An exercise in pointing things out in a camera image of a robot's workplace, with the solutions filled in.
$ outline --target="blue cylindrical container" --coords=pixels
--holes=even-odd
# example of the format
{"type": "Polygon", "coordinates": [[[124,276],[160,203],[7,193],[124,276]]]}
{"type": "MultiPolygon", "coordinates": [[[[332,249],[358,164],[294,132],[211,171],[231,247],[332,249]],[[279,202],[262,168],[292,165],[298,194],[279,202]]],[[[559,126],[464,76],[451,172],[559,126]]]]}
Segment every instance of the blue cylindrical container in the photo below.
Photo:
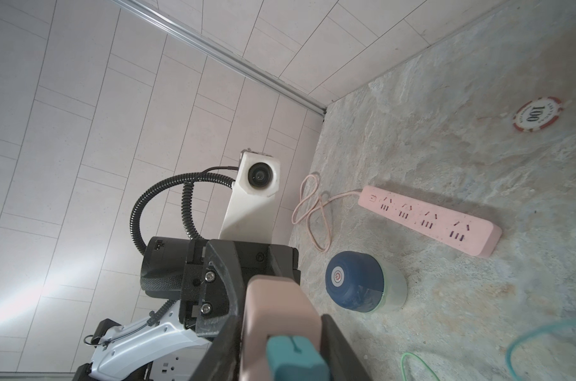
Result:
{"type": "Polygon", "coordinates": [[[326,268],[326,292],[339,306],[360,312],[397,310],[406,301],[406,280],[390,263],[343,251],[326,268]]]}

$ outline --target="poker chip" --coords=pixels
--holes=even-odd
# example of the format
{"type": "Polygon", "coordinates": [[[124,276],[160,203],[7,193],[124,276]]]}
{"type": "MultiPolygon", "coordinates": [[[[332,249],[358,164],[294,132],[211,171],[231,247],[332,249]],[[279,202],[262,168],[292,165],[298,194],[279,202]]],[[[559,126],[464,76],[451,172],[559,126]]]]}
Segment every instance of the poker chip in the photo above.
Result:
{"type": "Polygon", "coordinates": [[[559,98],[538,98],[521,106],[512,118],[513,126],[519,131],[539,131],[555,123],[561,111],[563,106],[559,98]]]}

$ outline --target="power strip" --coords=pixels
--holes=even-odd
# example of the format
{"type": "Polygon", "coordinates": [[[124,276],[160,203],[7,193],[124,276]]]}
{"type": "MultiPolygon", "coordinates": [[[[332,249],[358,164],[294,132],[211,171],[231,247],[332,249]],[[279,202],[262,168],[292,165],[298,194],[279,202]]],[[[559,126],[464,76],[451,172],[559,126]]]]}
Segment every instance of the power strip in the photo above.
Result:
{"type": "Polygon", "coordinates": [[[358,204],[475,257],[489,257],[502,235],[486,219],[371,186],[364,187],[358,204]]]}

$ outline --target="camera lens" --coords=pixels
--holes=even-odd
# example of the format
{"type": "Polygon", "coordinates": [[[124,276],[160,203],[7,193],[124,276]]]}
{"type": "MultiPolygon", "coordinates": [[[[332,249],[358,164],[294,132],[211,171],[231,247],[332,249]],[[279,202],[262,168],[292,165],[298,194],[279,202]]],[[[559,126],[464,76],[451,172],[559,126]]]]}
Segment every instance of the camera lens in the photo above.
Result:
{"type": "Polygon", "coordinates": [[[264,188],[269,185],[272,179],[271,167],[264,163],[252,165],[247,172],[247,180],[254,188],[264,188]]]}

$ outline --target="metal rail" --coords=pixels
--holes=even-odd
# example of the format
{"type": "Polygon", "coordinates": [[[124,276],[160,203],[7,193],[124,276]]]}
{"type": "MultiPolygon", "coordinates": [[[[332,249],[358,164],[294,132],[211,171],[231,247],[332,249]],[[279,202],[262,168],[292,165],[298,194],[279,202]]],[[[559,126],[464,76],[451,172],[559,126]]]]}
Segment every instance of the metal rail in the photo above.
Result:
{"type": "Polygon", "coordinates": [[[292,99],[294,102],[307,107],[309,110],[317,114],[323,116],[326,113],[326,106],[324,106],[322,103],[316,101],[314,98],[304,94],[296,88],[293,88],[292,86],[284,83],[282,80],[273,77],[268,72],[254,66],[242,57],[239,57],[230,50],[223,48],[216,42],[213,42],[209,38],[201,35],[199,32],[196,32],[188,26],[185,26],[179,21],[171,18],[170,15],[167,15],[166,13],[157,9],[151,8],[148,5],[141,4],[137,0],[110,1],[113,1],[114,3],[120,5],[122,8],[162,29],[167,34],[172,35],[178,40],[185,42],[186,44],[197,50],[200,50],[210,57],[213,57],[228,68],[231,68],[232,70],[243,74],[244,76],[255,80],[256,82],[274,89],[281,95],[292,99]]]}

